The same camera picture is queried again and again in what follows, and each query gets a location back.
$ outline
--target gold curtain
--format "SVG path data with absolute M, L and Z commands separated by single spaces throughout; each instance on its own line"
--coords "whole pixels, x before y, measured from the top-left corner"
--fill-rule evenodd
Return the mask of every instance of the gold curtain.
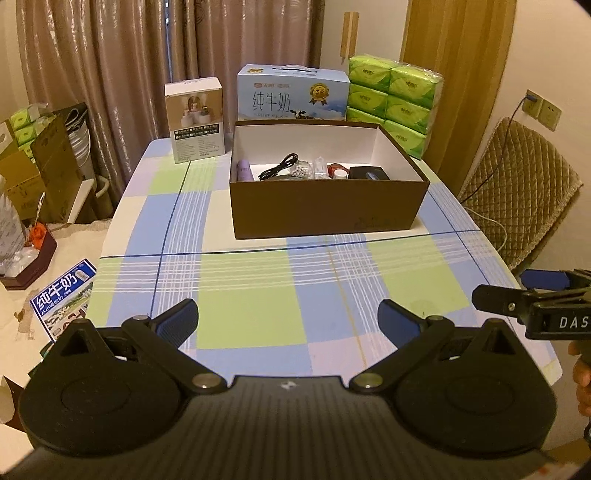
M 501 83 L 517 0 L 411 0 L 402 59 L 443 74 L 424 160 L 458 194 Z
M 320 63 L 324 0 L 169 1 L 173 80 L 218 77 L 226 132 L 236 121 L 244 65 Z
M 31 102 L 89 108 L 95 171 L 118 200 L 151 140 L 168 136 L 165 0 L 17 0 Z

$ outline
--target cow illustration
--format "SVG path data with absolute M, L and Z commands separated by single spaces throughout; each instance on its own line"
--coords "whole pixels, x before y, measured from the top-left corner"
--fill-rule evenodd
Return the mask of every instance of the cow illustration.
M 293 113 L 294 117 L 297 118 L 298 120 L 313 120 L 314 119 L 313 116 L 304 115 L 304 113 L 306 112 L 305 110 L 290 110 L 290 112 Z

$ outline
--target quilted chair cushion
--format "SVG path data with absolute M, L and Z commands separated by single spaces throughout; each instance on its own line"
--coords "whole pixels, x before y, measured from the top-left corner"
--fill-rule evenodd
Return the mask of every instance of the quilted chair cushion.
M 462 201 L 490 175 L 501 159 L 509 118 L 496 126 L 472 178 L 459 194 Z M 499 168 L 463 205 L 496 220 L 507 230 L 499 254 L 511 270 L 560 223 L 561 215 L 583 182 L 556 148 L 539 133 L 513 121 Z M 469 212 L 495 248 L 505 238 L 502 228 Z

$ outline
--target wall socket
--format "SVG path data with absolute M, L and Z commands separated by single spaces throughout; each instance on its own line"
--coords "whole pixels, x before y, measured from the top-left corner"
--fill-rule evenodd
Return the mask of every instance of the wall socket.
M 527 94 L 537 97 L 538 100 L 536 102 L 532 102 L 531 100 L 525 99 L 521 109 L 525 113 L 527 113 L 530 117 L 538 118 L 538 116 L 540 114 L 540 110 L 542 110 L 542 101 L 544 99 L 541 96 L 539 96 L 537 93 L 532 92 L 531 90 L 528 90 Z
M 553 105 L 548 100 L 544 100 L 538 115 L 538 122 L 554 132 L 556 131 L 556 126 L 558 125 L 561 113 L 562 110 L 560 108 Z

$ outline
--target gold medal logo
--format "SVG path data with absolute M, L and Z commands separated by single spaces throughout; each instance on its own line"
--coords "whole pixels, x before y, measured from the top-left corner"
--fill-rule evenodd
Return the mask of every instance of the gold medal logo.
M 329 96 L 329 88 L 324 83 L 315 83 L 310 88 L 310 96 L 312 97 L 310 100 L 312 105 L 315 105 L 316 102 L 326 105 L 326 99 Z

